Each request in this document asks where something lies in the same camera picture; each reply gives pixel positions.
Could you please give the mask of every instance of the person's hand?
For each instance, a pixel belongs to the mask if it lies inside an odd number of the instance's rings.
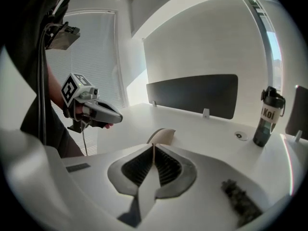
[[[76,114],[82,114],[83,113],[82,112],[82,106],[83,106],[82,104],[76,105],[76,109],[75,109]],[[112,123],[107,123],[104,128],[109,129],[112,126],[113,126]]]

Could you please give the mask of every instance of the black water bottle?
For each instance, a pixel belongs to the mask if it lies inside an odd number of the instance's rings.
[[[263,100],[261,118],[253,141],[256,145],[264,147],[269,141],[279,117],[284,115],[285,99],[277,93],[274,87],[269,86],[262,91],[261,100]]]

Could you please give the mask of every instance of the bottle label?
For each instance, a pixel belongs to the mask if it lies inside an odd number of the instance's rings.
[[[262,111],[261,111],[261,118],[266,120],[270,123],[276,124],[279,117],[280,117],[281,109],[269,106],[263,103]]]

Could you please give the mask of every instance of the white desk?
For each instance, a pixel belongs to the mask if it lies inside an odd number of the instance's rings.
[[[144,144],[160,128],[176,130],[172,146],[220,159],[251,178],[267,193],[270,206],[298,187],[307,165],[308,142],[272,134],[264,148],[252,138],[256,128],[167,107],[138,104],[121,110],[123,122],[99,130],[98,153]],[[248,141],[234,133],[243,131]]]

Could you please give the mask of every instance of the person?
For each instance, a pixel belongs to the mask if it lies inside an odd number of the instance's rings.
[[[60,0],[13,0],[13,6],[6,5],[5,18],[10,21],[3,34],[3,42],[13,64],[27,82],[29,87],[37,93],[38,90],[38,41],[43,28],[48,23],[47,15],[53,11]],[[63,23],[70,0],[64,0],[53,18],[53,23]],[[60,121],[51,106],[53,101],[63,109],[64,101],[61,97],[61,85],[47,64],[43,56],[44,93],[46,113],[46,145],[57,149],[61,158],[83,156],[80,148],[69,135],[68,130]],[[36,98],[27,111],[20,130],[38,137],[38,99]],[[82,113],[82,106],[77,108]]]

